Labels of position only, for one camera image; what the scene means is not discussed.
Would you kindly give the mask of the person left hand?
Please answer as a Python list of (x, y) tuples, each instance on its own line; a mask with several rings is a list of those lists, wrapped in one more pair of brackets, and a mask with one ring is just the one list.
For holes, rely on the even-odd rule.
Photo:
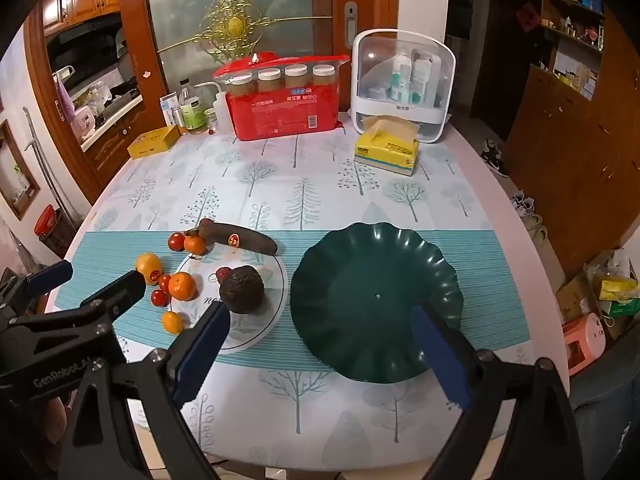
[(43, 431), (48, 441), (57, 444), (64, 437), (67, 426), (66, 406), (60, 398), (50, 400), (43, 412)]

